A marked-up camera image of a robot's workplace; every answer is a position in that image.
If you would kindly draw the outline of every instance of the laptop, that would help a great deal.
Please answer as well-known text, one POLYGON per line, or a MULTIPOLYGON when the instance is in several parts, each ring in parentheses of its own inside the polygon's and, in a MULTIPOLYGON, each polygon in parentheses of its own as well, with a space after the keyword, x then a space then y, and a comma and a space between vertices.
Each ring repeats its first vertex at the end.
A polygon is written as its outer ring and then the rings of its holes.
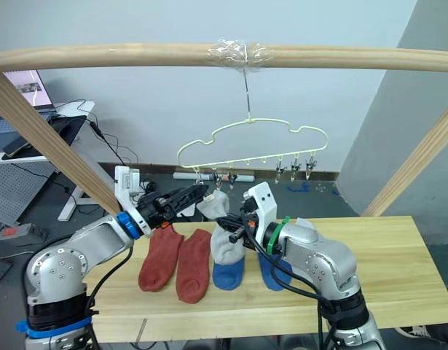
MULTIPOLYGON (((44 120, 57 115, 37 71, 6 71, 4 74, 44 120)), ((10 124, 0 117, 0 152, 19 136, 20 134, 10 124)))

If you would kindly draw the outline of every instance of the wooden tabletop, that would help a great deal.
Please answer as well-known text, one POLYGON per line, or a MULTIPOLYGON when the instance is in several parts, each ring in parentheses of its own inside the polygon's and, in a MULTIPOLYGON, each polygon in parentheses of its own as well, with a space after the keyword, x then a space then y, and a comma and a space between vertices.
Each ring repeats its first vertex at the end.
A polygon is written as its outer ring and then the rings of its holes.
MULTIPOLYGON (((367 306, 380 328, 448 322, 448 293, 411 217, 311 219, 327 238, 347 244, 358 260, 367 306)), ((213 232, 215 222, 175 224, 185 237, 195 229, 213 232)), ((194 305, 178 300, 176 276, 159 292, 142 292, 138 272, 149 248, 142 238, 130 261, 101 288, 94 328, 101 342, 230 338, 317 332, 316 304, 293 292, 265 287, 256 253, 248 250, 245 275, 235 290, 216 288, 194 305)), ((94 268, 90 290, 125 254, 94 268)), ((209 266, 212 271, 212 257, 209 266)))

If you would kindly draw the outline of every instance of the green ring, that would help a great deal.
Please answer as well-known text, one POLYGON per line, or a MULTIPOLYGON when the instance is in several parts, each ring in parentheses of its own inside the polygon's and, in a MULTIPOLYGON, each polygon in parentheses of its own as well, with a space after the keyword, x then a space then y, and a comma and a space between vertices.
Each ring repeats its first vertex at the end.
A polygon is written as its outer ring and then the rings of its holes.
POLYGON ((274 247, 275 241, 279 238, 280 231, 282 230, 282 227, 285 226, 285 224, 290 220, 290 217, 285 217, 285 219, 277 225, 274 232, 272 233, 272 236, 269 240, 269 243, 267 245, 267 253, 272 254, 272 248, 274 247))

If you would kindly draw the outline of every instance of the wooden frame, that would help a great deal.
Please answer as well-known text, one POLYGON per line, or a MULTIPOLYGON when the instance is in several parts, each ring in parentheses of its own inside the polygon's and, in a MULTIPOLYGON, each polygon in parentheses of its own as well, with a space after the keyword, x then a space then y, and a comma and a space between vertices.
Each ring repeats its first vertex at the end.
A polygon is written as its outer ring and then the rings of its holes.
MULTIPOLYGON (((42 47, 0 52, 0 115, 110 214, 119 211, 113 192, 46 124, 3 71, 100 66, 220 66, 215 44, 112 44, 42 47)), ((248 45, 263 48, 263 67, 402 69, 448 72, 448 52, 395 48, 248 45)), ((448 143, 448 108, 369 204, 363 216, 380 216, 448 143)))

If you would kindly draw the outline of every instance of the floor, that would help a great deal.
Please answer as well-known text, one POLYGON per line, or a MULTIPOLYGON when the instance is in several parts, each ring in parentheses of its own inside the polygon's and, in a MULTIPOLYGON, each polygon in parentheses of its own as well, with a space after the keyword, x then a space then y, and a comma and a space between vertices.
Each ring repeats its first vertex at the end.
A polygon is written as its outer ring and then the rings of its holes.
MULTIPOLYGON (((192 181, 174 180, 171 175, 147 175, 157 183, 158 190, 166 193, 177 187, 189 186, 192 181)), ((60 174, 54 177, 70 188, 73 184, 60 174)), ((356 213, 339 196, 333 182, 281 182, 274 184, 273 179, 267 179, 271 185, 273 195, 278 203, 279 216, 290 217, 351 217, 356 213)), ((238 182, 234 188, 229 189, 229 184, 224 183, 222 190, 229 195, 231 211, 240 208, 243 193, 253 183, 238 182)), ((32 222, 40 228, 47 230, 48 239, 56 239, 73 233, 82 226, 95 221, 103 216, 103 210, 96 206, 84 207, 83 211, 92 211, 90 214, 75 212, 68 222, 59 222, 57 217, 66 202, 67 194, 63 188, 48 183, 34 199, 28 210, 20 217, 20 222, 32 222)), ((0 242, 0 257, 7 256, 25 250, 37 250, 38 246, 30 246, 27 249, 13 247, 0 242)), ((445 246, 429 246, 430 252, 438 266, 439 272, 445 284, 448 286, 448 244, 445 246)), ((23 299, 20 293, 20 271, 25 266, 29 254, 23 254, 6 259, 13 266, 0 281, 0 349, 23 349, 24 334, 15 331, 15 324, 24 318, 23 299)), ((400 336, 394 330, 381 330, 382 336, 389 349, 414 349, 434 350, 448 349, 448 346, 440 345, 431 341, 413 340, 400 336)), ((184 341, 170 342, 171 350, 180 350, 184 341)), ((147 343, 140 344, 145 348, 147 343)), ((127 350, 132 347, 127 343, 104 344, 103 349, 127 350)), ((158 343, 154 350, 165 349, 165 344, 158 343)), ((232 349, 277 349, 277 344, 270 337, 258 338, 236 338, 232 342, 232 349)))

